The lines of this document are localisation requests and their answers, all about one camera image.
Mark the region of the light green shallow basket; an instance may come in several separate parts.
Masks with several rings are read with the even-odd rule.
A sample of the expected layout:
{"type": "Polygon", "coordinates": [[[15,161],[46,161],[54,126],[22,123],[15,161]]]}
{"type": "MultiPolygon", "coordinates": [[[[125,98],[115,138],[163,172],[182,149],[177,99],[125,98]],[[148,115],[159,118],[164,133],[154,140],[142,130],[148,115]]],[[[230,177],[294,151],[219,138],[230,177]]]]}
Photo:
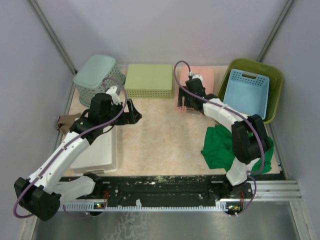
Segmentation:
{"type": "Polygon", "coordinates": [[[174,95],[171,64],[129,64],[125,90],[129,98],[171,99],[174,95]]]}

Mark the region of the pink perforated basket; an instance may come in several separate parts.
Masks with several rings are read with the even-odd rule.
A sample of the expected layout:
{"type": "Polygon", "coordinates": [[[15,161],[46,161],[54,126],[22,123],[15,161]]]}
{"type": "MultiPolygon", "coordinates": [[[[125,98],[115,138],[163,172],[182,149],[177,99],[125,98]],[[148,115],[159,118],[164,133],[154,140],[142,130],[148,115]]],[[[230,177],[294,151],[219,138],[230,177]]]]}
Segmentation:
{"type": "MultiPolygon", "coordinates": [[[[213,94],[214,93],[214,77],[215,77],[215,70],[213,67],[208,66],[191,66],[192,75],[195,78],[199,78],[202,81],[202,85],[205,88],[205,93],[213,94]]],[[[176,76],[179,83],[182,86],[186,86],[186,81],[189,79],[188,77],[189,69],[186,65],[178,66],[176,68],[176,76]]],[[[186,109],[185,107],[177,107],[177,100],[178,100],[178,91],[179,86],[176,87],[175,93],[175,100],[176,100],[176,110],[179,112],[187,112],[191,111],[192,109],[186,109]]]]}

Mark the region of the light blue perforated basket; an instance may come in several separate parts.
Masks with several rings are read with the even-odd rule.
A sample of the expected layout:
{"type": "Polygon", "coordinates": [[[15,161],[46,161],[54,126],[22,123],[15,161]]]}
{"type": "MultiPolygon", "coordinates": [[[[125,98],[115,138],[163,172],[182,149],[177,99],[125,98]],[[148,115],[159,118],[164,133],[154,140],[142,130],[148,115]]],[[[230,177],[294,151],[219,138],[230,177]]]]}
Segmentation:
{"type": "Polygon", "coordinates": [[[223,103],[238,112],[265,119],[269,86],[269,77],[234,68],[229,74],[223,103]]]}

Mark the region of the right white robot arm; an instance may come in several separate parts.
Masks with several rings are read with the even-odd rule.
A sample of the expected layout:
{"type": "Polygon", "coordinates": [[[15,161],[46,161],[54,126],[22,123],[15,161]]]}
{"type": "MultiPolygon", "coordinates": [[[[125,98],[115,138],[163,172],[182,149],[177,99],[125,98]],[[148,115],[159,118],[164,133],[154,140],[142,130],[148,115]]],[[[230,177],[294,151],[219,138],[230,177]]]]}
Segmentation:
{"type": "Polygon", "coordinates": [[[217,96],[206,94],[202,81],[189,74],[178,84],[186,105],[212,118],[201,154],[210,169],[224,169],[224,183],[213,189],[214,198],[235,198],[250,176],[270,172],[274,143],[267,135],[262,118],[240,113],[217,96]]]}

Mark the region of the olive green large tub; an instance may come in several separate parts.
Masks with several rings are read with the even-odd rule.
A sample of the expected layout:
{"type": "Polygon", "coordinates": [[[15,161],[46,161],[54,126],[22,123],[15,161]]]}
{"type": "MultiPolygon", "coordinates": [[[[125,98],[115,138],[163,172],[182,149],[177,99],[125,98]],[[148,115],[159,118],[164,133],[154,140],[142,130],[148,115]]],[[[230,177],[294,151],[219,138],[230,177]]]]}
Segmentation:
{"type": "Polygon", "coordinates": [[[224,74],[217,96],[220,100],[224,99],[225,91],[232,69],[238,69],[245,72],[250,72],[258,75],[269,77],[269,92],[266,117],[262,119],[265,124],[269,124],[275,118],[277,107],[284,83],[284,76],[276,67],[257,62],[248,58],[236,58],[232,60],[224,74]]]}

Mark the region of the teal perforated plastic basket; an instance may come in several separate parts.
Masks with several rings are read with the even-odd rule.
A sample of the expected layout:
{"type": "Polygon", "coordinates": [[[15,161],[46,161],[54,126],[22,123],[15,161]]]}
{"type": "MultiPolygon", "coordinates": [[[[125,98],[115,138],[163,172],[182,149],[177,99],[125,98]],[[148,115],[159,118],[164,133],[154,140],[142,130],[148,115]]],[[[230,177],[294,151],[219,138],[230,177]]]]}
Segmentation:
{"type": "Polygon", "coordinates": [[[125,83],[126,77],[121,73],[116,60],[104,54],[91,56],[73,78],[79,92],[79,101],[89,107],[91,99],[106,89],[116,86],[117,83],[106,77],[112,77],[125,83]]]}

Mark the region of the white perforated basket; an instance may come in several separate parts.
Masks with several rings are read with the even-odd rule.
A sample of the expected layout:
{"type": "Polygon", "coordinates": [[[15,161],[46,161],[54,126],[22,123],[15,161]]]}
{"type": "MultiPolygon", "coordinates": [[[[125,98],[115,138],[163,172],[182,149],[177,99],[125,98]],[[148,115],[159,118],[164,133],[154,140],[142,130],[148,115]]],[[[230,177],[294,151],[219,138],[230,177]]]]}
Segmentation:
{"type": "Polygon", "coordinates": [[[71,164],[70,169],[75,175],[85,173],[105,174],[114,172],[118,168],[117,129],[108,126],[103,134],[71,164]]]}

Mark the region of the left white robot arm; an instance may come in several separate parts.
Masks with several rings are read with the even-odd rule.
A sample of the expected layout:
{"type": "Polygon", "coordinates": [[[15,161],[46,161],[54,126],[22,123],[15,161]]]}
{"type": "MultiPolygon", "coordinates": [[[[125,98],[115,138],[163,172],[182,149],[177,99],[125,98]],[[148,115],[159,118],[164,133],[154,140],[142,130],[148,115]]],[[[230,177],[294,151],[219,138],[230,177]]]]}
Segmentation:
{"type": "Polygon", "coordinates": [[[142,114],[130,98],[120,101],[117,87],[97,93],[91,99],[90,107],[73,123],[64,141],[45,163],[28,178],[19,177],[15,181],[17,201],[13,214],[22,218],[17,213],[17,207],[21,206],[30,216],[48,221],[63,204],[87,195],[95,199],[101,197],[104,186],[94,173],[84,173],[65,183],[60,183],[60,179],[78,156],[104,134],[106,127],[133,125],[141,118],[142,114]]]}

